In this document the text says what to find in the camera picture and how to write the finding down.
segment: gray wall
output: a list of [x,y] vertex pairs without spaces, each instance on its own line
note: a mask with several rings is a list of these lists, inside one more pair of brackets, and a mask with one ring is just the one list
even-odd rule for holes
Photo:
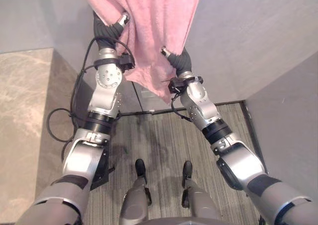
[[200,0],[186,47],[210,99],[246,99],[318,51],[317,13],[318,0]]
[[[54,47],[79,70],[92,38],[86,0],[0,0],[0,8],[1,52]],[[211,100],[246,99],[316,52],[317,12],[318,0],[200,0],[186,46]],[[93,71],[85,80],[94,87]],[[169,107],[137,89],[144,110]],[[124,94],[138,105],[130,83]]]
[[[78,72],[93,38],[92,9],[86,0],[0,0],[0,53],[54,47]],[[93,47],[87,64],[97,55]],[[95,87],[95,72],[85,76]],[[123,112],[140,111],[130,82],[124,83]]]
[[318,53],[247,105],[270,175],[318,202]]

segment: wire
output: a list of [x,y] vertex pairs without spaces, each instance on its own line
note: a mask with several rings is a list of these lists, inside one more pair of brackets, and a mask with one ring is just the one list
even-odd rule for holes
[[182,94],[182,92],[176,93],[175,96],[171,99],[171,109],[172,109],[172,111],[173,111],[175,114],[177,114],[177,115],[178,115],[179,117],[181,117],[182,119],[185,119],[185,120],[187,120],[188,122],[192,122],[190,118],[188,118],[188,117],[186,117],[186,116],[184,116],[184,115],[178,113],[178,111],[175,109],[175,107],[174,107],[174,105],[173,105],[174,101],[175,101],[181,94]]
[[50,134],[50,136],[51,136],[53,139],[57,140],[58,142],[64,142],[64,143],[65,143],[65,142],[68,142],[69,139],[68,139],[68,140],[59,139],[58,137],[56,137],[56,136],[53,134],[53,132],[51,131],[51,128],[50,128],[50,119],[51,119],[51,116],[53,115],[53,113],[55,113],[55,112],[57,112],[57,111],[66,111],[66,112],[68,112],[69,114],[71,114],[71,111],[70,111],[70,110],[68,110],[68,109],[66,109],[66,108],[62,108],[62,107],[56,108],[56,109],[52,110],[52,111],[49,113],[49,115],[48,115],[48,117],[47,117],[47,119],[46,119],[46,128],[47,128],[47,130],[48,130],[48,133]]
[[[63,142],[63,143],[65,143],[64,146],[63,146],[63,148],[62,148],[62,151],[61,151],[61,161],[62,161],[62,162],[64,161],[64,153],[65,153],[66,147],[67,147],[67,145],[73,140],[73,138],[74,138],[74,136],[75,136],[75,133],[76,133],[77,129],[79,128],[79,124],[78,124],[78,122],[77,122],[77,119],[84,121],[84,119],[79,118],[79,117],[75,114],[76,106],[77,106],[77,105],[76,105],[76,104],[77,104],[77,93],[78,93],[79,88],[80,88],[80,85],[81,85],[81,83],[82,83],[82,80],[83,80],[83,77],[84,77],[84,73],[86,73],[87,70],[89,70],[89,69],[95,67],[94,65],[91,65],[91,66],[88,66],[88,67],[85,67],[85,66],[86,66],[86,62],[87,62],[87,58],[88,58],[90,49],[91,49],[93,43],[94,43],[95,41],[97,41],[97,40],[112,40],[112,41],[117,42],[118,44],[124,46],[124,48],[128,51],[130,57],[132,58],[133,65],[135,65],[135,58],[134,58],[134,56],[133,56],[131,50],[128,48],[128,46],[127,46],[125,43],[123,43],[123,42],[121,42],[121,41],[119,41],[119,40],[117,40],[117,39],[115,39],[115,38],[108,37],[108,36],[97,36],[97,37],[94,37],[94,38],[90,41],[90,43],[89,43],[89,45],[88,45],[88,48],[87,48],[87,50],[86,50],[86,53],[85,53],[85,57],[84,57],[84,60],[83,60],[83,65],[82,65],[82,67],[81,67],[81,71],[80,71],[80,73],[78,74],[78,76],[77,76],[77,78],[76,78],[76,80],[75,80],[75,83],[74,83],[74,87],[73,87],[72,94],[71,94],[71,100],[70,100],[70,109],[66,109],[66,108],[62,108],[62,107],[56,108],[56,109],[52,110],[52,111],[48,114],[47,119],[46,119],[46,128],[47,128],[48,133],[50,134],[50,136],[51,136],[53,139],[57,140],[58,142]],[[53,115],[55,112],[57,112],[57,111],[66,111],[66,112],[69,113],[69,116],[71,117],[72,124],[73,124],[73,127],[74,127],[74,128],[73,128],[73,134],[72,134],[72,136],[71,136],[68,140],[63,140],[63,139],[60,139],[60,138],[56,137],[56,136],[53,134],[53,132],[52,132],[52,130],[51,130],[51,128],[50,128],[50,120],[51,120],[51,117],[52,117],[52,115]],[[120,113],[119,113],[119,115],[115,118],[115,120],[119,120],[120,117],[121,117],[121,115],[120,115]]]

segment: robotic arm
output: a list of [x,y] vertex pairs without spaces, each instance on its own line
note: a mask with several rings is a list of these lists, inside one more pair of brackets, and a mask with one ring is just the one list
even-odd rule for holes
[[114,40],[118,40],[128,21],[124,13],[114,25],[105,26],[94,13],[99,58],[94,62],[96,89],[85,124],[74,135],[63,176],[36,198],[17,225],[80,225],[90,190],[108,181],[110,130],[121,104],[118,86],[122,73],[134,66],[130,55],[118,56],[115,49]]
[[161,53],[176,68],[178,78],[170,81],[170,92],[180,95],[191,121],[211,144],[227,184],[244,190],[269,224],[318,224],[318,207],[311,198],[268,176],[259,158],[224,122],[210,101],[202,78],[192,73],[186,50],[177,56],[163,47]]

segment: gray carpet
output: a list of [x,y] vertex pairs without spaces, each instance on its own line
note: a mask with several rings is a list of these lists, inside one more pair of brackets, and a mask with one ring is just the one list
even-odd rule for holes
[[[218,106],[231,129],[253,150],[239,104]],[[258,224],[259,213],[241,191],[230,189],[216,166],[209,143],[191,123],[174,113],[126,116],[113,131],[110,164],[116,170],[109,183],[93,190],[84,219],[86,225],[116,225],[126,191],[135,180],[134,163],[145,161],[153,204],[149,218],[189,216],[181,206],[181,175],[185,160],[193,163],[193,178],[208,191],[222,219],[238,225]]]

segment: pink towel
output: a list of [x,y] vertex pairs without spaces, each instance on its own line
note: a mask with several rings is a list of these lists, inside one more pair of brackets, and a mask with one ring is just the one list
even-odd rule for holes
[[137,82],[170,101],[168,82],[175,69],[160,54],[162,46],[181,54],[199,0],[88,0],[106,24],[113,24],[125,10],[130,22],[120,38],[128,43],[136,67],[126,71],[127,80]]

